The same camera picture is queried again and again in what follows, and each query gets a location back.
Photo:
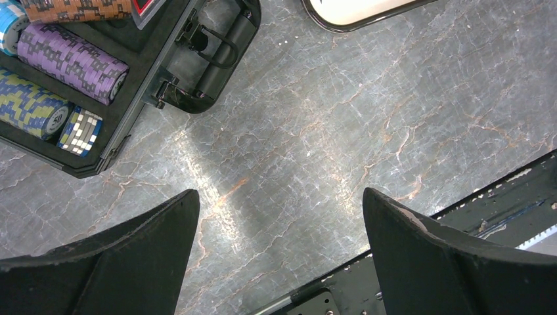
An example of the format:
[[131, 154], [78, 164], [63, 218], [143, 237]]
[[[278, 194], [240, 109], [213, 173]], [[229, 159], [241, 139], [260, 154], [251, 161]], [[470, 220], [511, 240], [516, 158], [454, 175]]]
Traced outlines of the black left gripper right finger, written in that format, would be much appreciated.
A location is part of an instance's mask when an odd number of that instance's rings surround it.
[[363, 216], [388, 314], [556, 313], [556, 257], [471, 236], [373, 188]]

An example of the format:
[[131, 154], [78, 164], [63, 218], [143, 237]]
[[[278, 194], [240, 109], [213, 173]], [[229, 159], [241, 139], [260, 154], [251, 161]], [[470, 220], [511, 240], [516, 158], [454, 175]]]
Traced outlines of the black poker chip case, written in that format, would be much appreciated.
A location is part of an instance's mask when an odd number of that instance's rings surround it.
[[[73, 109], [79, 106], [102, 117], [102, 127], [91, 151], [79, 157], [57, 146], [68, 119], [49, 140], [41, 140], [1, 121], [2, 142], [33, 154], [73, 177], [97, 175], [109, 168], [118, 155], [145, 105], [162, 108], [170, 104], [190, 114], [211, 108], [261, 22], [259, 1], [238, 1], [234, 22], [221, 35], [199, 22], [203, 1], [158, 1], [149, 8], [154, 17], [148, 18], [144, 26], [136, 26], [133, 21], [141, 6], [138, 1], [131, 2], [133, 12], [129, 18], [51, 23], [129, 66], [123, 85], [109, 105], [24, 63], [18, 54], [8, 56], [1, 52], [1, 68], [69, 100], [74, 104]], [[30, 20], [30, 24], [43, 23]]]

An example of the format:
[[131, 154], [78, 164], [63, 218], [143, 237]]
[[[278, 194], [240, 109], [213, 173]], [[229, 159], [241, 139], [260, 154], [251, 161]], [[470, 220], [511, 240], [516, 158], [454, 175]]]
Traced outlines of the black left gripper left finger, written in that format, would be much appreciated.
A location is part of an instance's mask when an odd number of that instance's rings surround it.
[[42, 255], [1, 261], [2, 314], [173, 314], [200, 214], [196, 190]]

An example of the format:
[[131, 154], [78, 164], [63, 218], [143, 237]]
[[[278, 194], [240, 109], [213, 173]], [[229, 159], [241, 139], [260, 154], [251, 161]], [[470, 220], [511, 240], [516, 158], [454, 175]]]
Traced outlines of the strawberry pattern white tray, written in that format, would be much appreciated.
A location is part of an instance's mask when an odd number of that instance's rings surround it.
[[321, 28], [333, 33], [349, 33], [435, 0], [302, 0], [309, 17]]

